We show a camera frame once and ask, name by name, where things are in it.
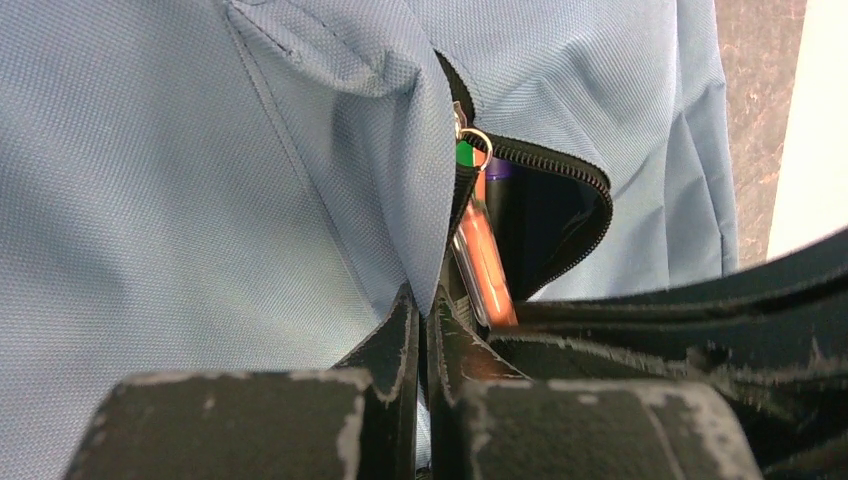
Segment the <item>zipper pull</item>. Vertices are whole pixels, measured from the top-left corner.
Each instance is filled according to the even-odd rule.
[[[457,163],[475,166],[474,148],[462,140],[464,135],[474,135],[483,141],[487,149],[479,165],[482,175],[492,159],[492,142],[480,130],[464,126],[465,115],[458,102],[454,103],[454,120]],[[495,235],[479,193],[465,208],[451,241],[454,258],[477,321],[487,327],[518,325]]]
[[[459,102],[453,102],[453,121],[454,130],[456,131],[456,141],[462,140],[462,129],[468,126],[468,118],[462,111],[462,105]]]

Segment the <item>scuffed black surface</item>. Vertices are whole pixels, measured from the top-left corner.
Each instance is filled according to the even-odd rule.
[[[459,411],[473,478],[723,478],[692,407],[674,397],[645,405],[627,382],[602,392],[581,384],[466,390]],[[740,478],[758,478],[753,463],[738,466],[749,474]]]
[[[411,478],[415,471],[418,402],[418,309],[408,284],[386,320],[334,368],[371,372],[381,402],[367,405],[359,478]]]
[[[67,478],[341,479],[337,441],[348,416],[364,421],[354,403],[369,376],[339,375],[346,381],[254,374],[119,385]]]

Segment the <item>white wall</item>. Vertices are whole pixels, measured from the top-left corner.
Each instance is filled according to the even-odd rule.
[[[808,0],[768,258],[848,226],[848,0]]]

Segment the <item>stitching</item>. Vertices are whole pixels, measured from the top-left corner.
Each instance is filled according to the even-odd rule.
[[[367,306],[367,308],[371,310],[372,314],[375,317],[379,317],[379,315],[377,315],[377,312],[374,311],[374,305],[372,305],[371,301],[365,295],[364,285],[362,284],[362,281],[359,278],[358,272],[350,261],[350,254],[347,251],[347,248],[345,248],[344,242],[341,240],[341,236],[339,235],[338,229],[336,228],[336,224],[333,222],[333,218],[330,215],[330,212],[327,210],[327,205],[324,202],[324,199],[321,197],[321,194],[320,192],[318,192],[317,188],[315,188],[315,185],[309,177],[309,172],[306,170],[306,167],[302,164],[302,162],[298,164],[298,162],[295,161],[295,158],[300,158],[300,155],[297,152],[297,147],[293,143],[289,144],[289,142],[286,142],[284,139],[284,132],[288,138],[290,138],[290,135],[288,135],[288,132],[286,131],[285,124],[282,118],[278,118],[279,113],[277,109],[279,109],[279,105],[277,104],[277,101],[274,96],[271,95],[270,89],[267,87],[267,81],[265,80],[265,77],[262,72],[259,71],[259,67],[256,63],[256,59],[253,56],[253,53],[250,51],[244,39],[241,37],[241,34],[238,33],[235,26],[233,25],[231,18],[232,11],[235,10],[238,15],[241,15],[242,18],[244,18],[247,22],[253,25],[254,28],[262,32],[264,35],[267,36],[267,33],[264,32],[261,28],[259,28],[256,24],[254,24],[250,20],[250,18],[248,18],[241,11],[239,11],[235,7],[235,5],[233,5],[232,3],[230,3],[229,5],[232,7],[232,10],[230,8],[227,9],[226,18],[224,19],[225,27],[227,29],[227,32],[230,34],[230,38],[235,44],[242,66],[244,67],[247,76],[250,78],[250,82],[253,85],[254,91],[256,91],[256,94],[259,97],[259,101],[262,104],[262,109],[265,111],[265,115],[271,123],[271,127],[274,130],[274,134],[277,137],[277,141],[280,143],[280,146],[282,146],[285,150],[289,164],[294,169],[295,175],[297,175],[301,187],[306,191],[307,195],[314,197],[318,201],[322,217],[324,218],[324,224],[330,233],[330,237],[333,239],[333,244],[336,246],[345,272],[348,274],[348,277],[350,277],[351,281],[355,286],[356,294],[359,297],[359,300],[362,302],[363,305]],[[290,50],[284,51],[289,55],[293,55],[296,53],[291,52]]]
[[[336,39],[336,40],[338,40],[338,41],[339,41],[342,45],[344,45],[345,47],[347,47],[347,49],[350,51],[350,53],[352,53],[352,54],[356,55],[357,57],[359,57],[359,59],[362,61],[362,63],[363,63],[363,64],[365,64],[365,66],[366,66],[366,67],[368,67],[368,69],[369,69],[369,70],[371,70],[371,73],[373,73],[374,75],[378,75],[378,73],[374,70],[374,68],[371,66],[371,64],[370,64],[370,63],[368,63],[368,61],[365,59],[365,57],[364,57],[361,53],[357,52],[357,51],[356,51],[356,49],[354,49],[353,47],[351,47],[349,43],[347,43],[347,42],[346,42],[346,41],[345,41],[342,37],[340,37],[340,36],[339,36],[339,35],[335,32],[335,30],[333,30],[332,28],[330,28],[330,27],[329,27],[326,23],[324,23],[324,21],[323,21],[323,20],[321,20],[318,16],[316,16],[314,13],[312,13],[312,12],[310,12],[310,11],[306,10],[306,8],[305,8],[305,7],[303,7],[303,6],[301,6],[301,5],[296,4],[296,3],[294,3],[294,2],[293,2],[293,1],[291,1],[291,0],[285,0],[285,1],[286,1],[286,3],[288,3],[289,5],[291,5],[291,6],[293,6],[294,8],[296,8],[296,9],[300,10],[301,12],[303,12],[303,14],[304,14],[304,15],[306,15],[307,17],[309,17],[310,19],[312,19],[312,21],[314,21],[315,23],[317,23],[318,25],[321,25],[321,27],[323,27],[323,28],[324,28],[324,30],[326,30],[327,32],[329,32],[329,33],[330,33],[330,35],[332,35],[332,36],[333,36],[333,38],[335,38],[335,39]]]

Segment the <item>zipper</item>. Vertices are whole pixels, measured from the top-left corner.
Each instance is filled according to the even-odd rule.
[[[436,55],[442,65],[442,69],[445,71],[450,85],[451,95],[459,103],[459,108],[457,109],[455,107],[455,112],[458,111],[455,116],[457,125],[463,122],[463,126],[473,127],[474,105],[471,95],[465,87],[465,83],[443,55],[439,52],[436,52]],[[603,240],[612,223],[613,202],[612,195],[610,194],[609,178],[598,167],[575,156],[520,140],[501,137],[488,132],[484,133],[486,133],[492,142],[494,157],[506,160],[520,167],[550,173],[580,182],[590,187],[600,200],[600,204],[598,205],[596,202],[595,208],[592,209],[588,217],[575,219],[575,225],[566,225],[564,230],[568,232],[564,233],[564,238],[555,248],[551,258],[547,261],[545,268],[543,268],[544,271],[540,272],[539,277],[531,280],[531,283],[524,286],[521,292],[513,292],[516,300],[526,300],[545,285],[577,266],[577,264],[585,260],[600,245],[601,240]],[[486,145],[476,135],[466,135],[463,140],[478,150],[486,150]],[[473,189],[471,188],[473,187],[473,183],[468,187],[455,189],[455,194],[462,195],[459,202],[456,202],[456,198],[454,199],[455,204],[464,206],[470,201],[473,193]],[[581,239],[581,241],[574,241],[572,234],[580,228],[590,230],[584,234],[590,235],[590,237]],[[576,247],[574,244],[582,244],[579,247],[579,251],[569,250],[570,246]]]

